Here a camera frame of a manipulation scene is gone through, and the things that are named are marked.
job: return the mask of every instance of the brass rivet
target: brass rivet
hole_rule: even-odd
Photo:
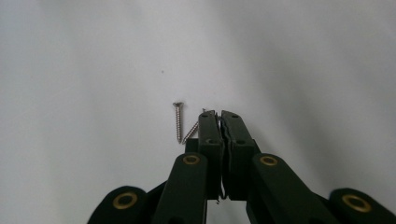
[[[200,162],[201,159],[199,159],[199,157],[197,156],[185,156],[183,158],[184,163],[188,164],[188,165],[195,165],[198,164]]]
[[[362,205],[356,205],[351,200],[357,200],[357,201],[361,202]],[[358,212],[368,213],[372,210],[372,206],[369,203],[367,203],[363,198],[358,197],[354,194],[344,195],[343,202]]]
[[[120,199],[123,197],[129,197],[131,198],[131,201],[128,203],[120,203]],[[134,206],[134,204],[137,202],[137,195],[132,192],[128,191],[122,194],[119,194],[114,200],[113,200],[113,206],[117,209],[127,209],[129,207]]]
[[[269,166],[277,165],[277,160],[274,157],[270,157],[270,156],[261,157],[260,162],[264,165],[269,165]]]

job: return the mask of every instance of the screw head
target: screw head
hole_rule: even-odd
[[[183,102],[174,102],[175,107],[182,107],[183,105]]]

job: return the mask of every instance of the screw thread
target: screw thread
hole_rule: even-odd
[[[192,126],[191,130],[183,138],[183,144],[186,144],[187,139],[191,138],[198,131],[198,121]]]
[[[176,129],[177,129],[177,141],[181,143],[181,119],[180,119],[180,107],[176,107]]]

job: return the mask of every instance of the white surface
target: white surface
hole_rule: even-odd
[[[0,1],[0,223],[85,223],[150,190],[201,108],[242,116],[314,192],[396,212],[394,1]],[[247,223],[210,203],[207,223]]]

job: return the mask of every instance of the silver screw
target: silver screw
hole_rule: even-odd
[[[177,141],[181,143],[181,107],[183,107],[182,102],[174,103],[176,108],[176,129],[177,129]]]
[[[198,121],[192,126],[191,130],[187,133],[187,135],[183,138],[183,145],[186,144],[187,139],[191,138],[198,131]]]

